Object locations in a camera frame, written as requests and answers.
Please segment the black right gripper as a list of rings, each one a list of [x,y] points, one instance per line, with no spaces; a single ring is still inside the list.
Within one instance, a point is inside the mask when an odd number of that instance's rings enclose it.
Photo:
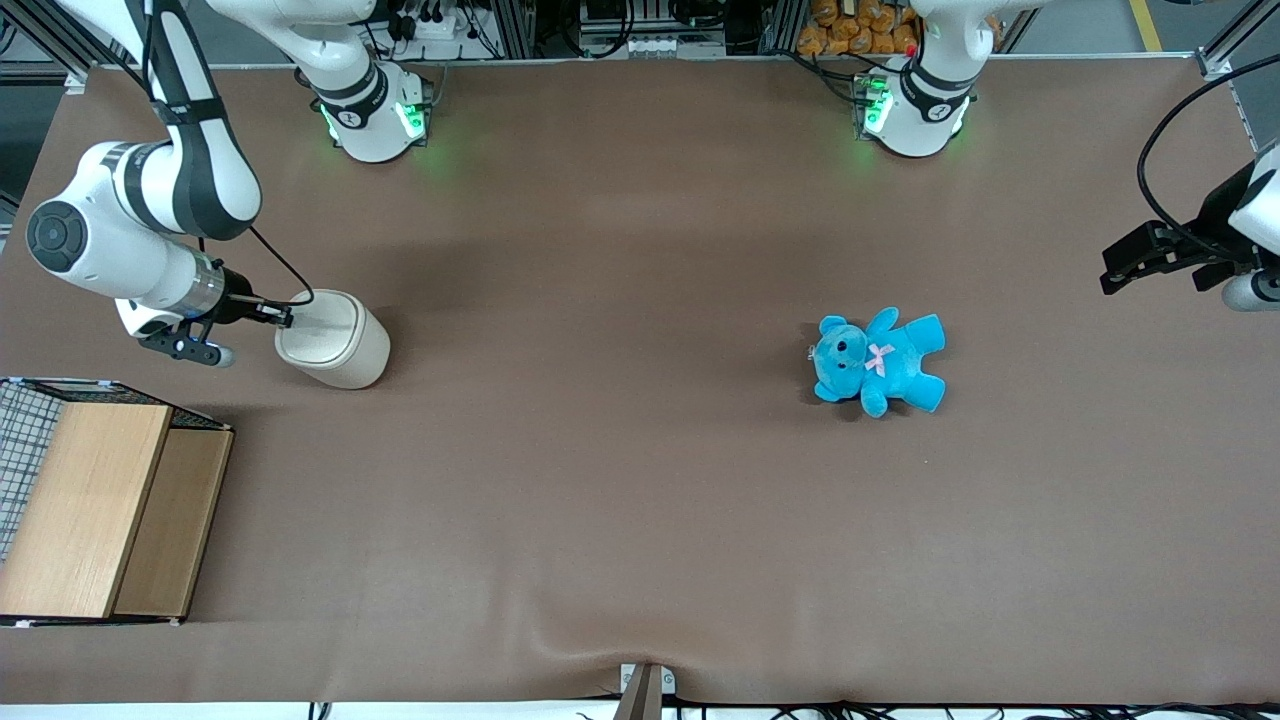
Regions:
[[[288,304],[269,300],[257,301],[247,278],[228,266],[219,266],[219,269],[221,270],[221,295],[207,313],[209,323],[225,325],[248,320],[273,325],[276,329],[292,327],[294,318]]]

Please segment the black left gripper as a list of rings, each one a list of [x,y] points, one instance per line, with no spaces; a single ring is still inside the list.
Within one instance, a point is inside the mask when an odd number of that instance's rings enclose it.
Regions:
[[[1207,292],[1233,278],[1251,274],[1262,266],[1256,242],[1229,223],[1229,217],[1244,199],[1254,163],[1210,191],[1197,215],[1185,224],[1190,240],[1175,242],[1172,264],[1164,222],[1146,222],[1110,245],[1102,259],[1105,270],[1100,288],[1114,296],[1130,283],[1146,277],[1192,269],[1197,291]]]

